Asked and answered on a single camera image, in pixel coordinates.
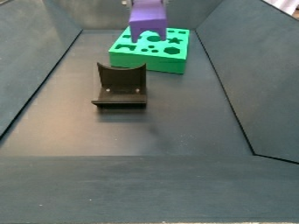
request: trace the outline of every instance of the shape-shaped hole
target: shape-shaped hole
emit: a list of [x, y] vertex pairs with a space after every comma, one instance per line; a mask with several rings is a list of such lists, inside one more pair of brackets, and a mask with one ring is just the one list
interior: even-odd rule
[[179, 38], [168, 38], [168, 40], [169, 40], [169, 42], [168, 42], [168, 44], [180, 44], [181, 43], [181, 39], [179, 39]]
[[128, 48], [129, 51], [133, 51], [136, 49], [136, 46], [135, 45], [117, 45], [116, 49], [120, 49], [120, 48]]
[[149, 36], [149, 37], [147, 38], [147, 40], [151, 41], [151, 42], [159, 42], [161, 39], [160, 39], [159, 36]]
[[122, 39], [131, 39], [131, 35], [124, 35], [124, 36], [122, 36]]
[[179, 48], [176, 48], [176, 47], [165, 47], [165, 48], [163, 49], [163, 51], [164, 51], [165, 53], [168, 53], [168, 54], [177, 54], [177, 53], [181, 52], [181, 50], [180, 50]]

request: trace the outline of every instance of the gray surface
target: gray surface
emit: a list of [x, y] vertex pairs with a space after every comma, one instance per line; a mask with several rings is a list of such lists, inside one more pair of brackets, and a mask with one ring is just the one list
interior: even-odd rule
[[97, 110], [96, 63], [120, 31], [84, 31], [0, 146], [1, 156], [249, 155], [195, 31], [185, 74], [147, 72], [147, 109]]
[[1, 5], [0, 136], [78, 33], [50, 0]]
[[297, 222], [299, 166], [260, 157], [0, 159], [0, 222]]
[[299, 22], [225, 0], [197, 33], [255, 153], [299, 162]]
[[[124, 29], [129, 10], [121, 0], [53, 0], [84, 29]], [[172, 0], [167, 7], [169, 27], [195, 29], [223, 0]]]

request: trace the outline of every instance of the star-shaped hole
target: star-shaped hole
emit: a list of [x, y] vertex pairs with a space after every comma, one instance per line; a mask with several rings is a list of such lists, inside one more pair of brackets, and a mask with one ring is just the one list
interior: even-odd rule
[[169, 40], [168, 44], [171, 43], [180, 44], [183, 41], [181, 39], [177, 39], [177, 38], [168, 38], [168, 40]]

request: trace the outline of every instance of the purple object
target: purple object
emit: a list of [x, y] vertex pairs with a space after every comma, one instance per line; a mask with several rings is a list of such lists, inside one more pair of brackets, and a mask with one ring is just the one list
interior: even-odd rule
[[157, 32], [165, 40], [167, 18], [161, 0], [135, 0], [128, 23], [133, 43], [144, 31]]

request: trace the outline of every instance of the black stand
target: black stand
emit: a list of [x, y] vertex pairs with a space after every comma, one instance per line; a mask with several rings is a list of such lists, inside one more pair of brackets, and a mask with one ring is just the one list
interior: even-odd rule
[[101, 89], [92, 103], [97, 106], [143, 106], [145, 95], [145, 64], [136, 68], [112, 68], [97, 63]]

